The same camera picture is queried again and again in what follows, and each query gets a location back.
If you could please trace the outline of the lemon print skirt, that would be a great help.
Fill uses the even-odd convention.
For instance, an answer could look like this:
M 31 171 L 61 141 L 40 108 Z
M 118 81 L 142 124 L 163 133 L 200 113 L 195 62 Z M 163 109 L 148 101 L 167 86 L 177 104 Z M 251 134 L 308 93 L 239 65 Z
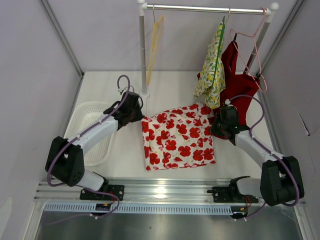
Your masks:
M 226 23 L 223 19 L 208 44 L 202 70 L 198 74 L 197 86 L 193 92 L 194 99 L 202 96 L 205 104 L 211 109 L 220 107 L 220 94 L 226 89 L 222 62 L 225 27 Z

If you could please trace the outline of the red flower print cloth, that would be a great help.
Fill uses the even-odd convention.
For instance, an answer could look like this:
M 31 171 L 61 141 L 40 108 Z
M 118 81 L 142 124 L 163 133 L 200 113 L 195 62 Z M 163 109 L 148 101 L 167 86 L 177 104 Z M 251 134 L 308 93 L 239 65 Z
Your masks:
M 204 103 L 197 102 L 145 116 L 141 120 L 145 169 L 159 171 L 215 164 L 211 113 Z

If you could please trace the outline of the green plastic hanger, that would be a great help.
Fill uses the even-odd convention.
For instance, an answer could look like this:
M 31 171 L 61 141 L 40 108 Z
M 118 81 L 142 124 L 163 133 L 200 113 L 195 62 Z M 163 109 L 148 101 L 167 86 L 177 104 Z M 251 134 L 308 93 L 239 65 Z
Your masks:
M 225 88 L 225 73 L 222 63 L 222 53 L 225 39 L 225 30 L 228 20 L 229 16 L 223 16 L 210 43 L 209 73 L 212 76 L 213 88 L 219 91 L 222 91 Z

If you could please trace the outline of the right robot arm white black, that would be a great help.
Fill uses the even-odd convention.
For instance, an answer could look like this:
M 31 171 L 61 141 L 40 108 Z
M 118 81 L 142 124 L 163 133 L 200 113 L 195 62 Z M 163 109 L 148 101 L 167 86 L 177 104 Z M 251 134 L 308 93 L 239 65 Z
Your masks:
M 230 181 L 228 196 L 239 202 L 246 196 L 261 198 L 266 204 L 295 206 L 304 197 L 304 186 L 298 160 L 273 151 L 253 135 L 245 124 L 240 124 L 234 106 L 223 106 L 210 132 L 247 153 L 261 169 L 260 178 L 242 176 Z

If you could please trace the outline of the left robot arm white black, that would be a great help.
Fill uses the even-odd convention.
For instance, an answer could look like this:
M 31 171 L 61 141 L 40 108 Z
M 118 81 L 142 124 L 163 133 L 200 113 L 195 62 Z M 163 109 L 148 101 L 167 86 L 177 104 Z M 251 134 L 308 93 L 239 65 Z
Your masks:
M 98 143 L 129 123 L 142 120 L 141 96 L 127 91 L 120 101 L 104 110 L 92 125 L 70 138 L 57 136 L 51 142 L 45 171 L 52 187 L 67 185 L 90 189 L 97 200 L 108 196 L 107 180 L 85 168 L 85 155 Z

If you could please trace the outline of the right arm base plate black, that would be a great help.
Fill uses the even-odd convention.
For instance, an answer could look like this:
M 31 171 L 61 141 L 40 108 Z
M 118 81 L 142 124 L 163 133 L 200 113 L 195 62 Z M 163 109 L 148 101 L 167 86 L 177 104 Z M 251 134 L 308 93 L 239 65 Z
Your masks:
M 229 186 L 214 186 L 206 192 L 212 195 L 215 203 L 257 204 L 259 202 L 257 197 L 240 194 Z

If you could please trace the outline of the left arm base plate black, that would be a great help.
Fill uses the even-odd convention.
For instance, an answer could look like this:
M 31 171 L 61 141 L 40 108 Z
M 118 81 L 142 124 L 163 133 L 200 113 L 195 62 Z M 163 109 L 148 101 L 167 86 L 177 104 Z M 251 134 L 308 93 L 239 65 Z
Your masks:
M 116 184 L 105 184 L 97 191 L 115 195 L 120 201 L 122 201 L 124 198 L 125 186 Z M 113 196 L 95 193 L 92 190 L 87 190 L 85 188 L 81 190 L 79 199 L 88 201 L 116 201 L 116 198 Z

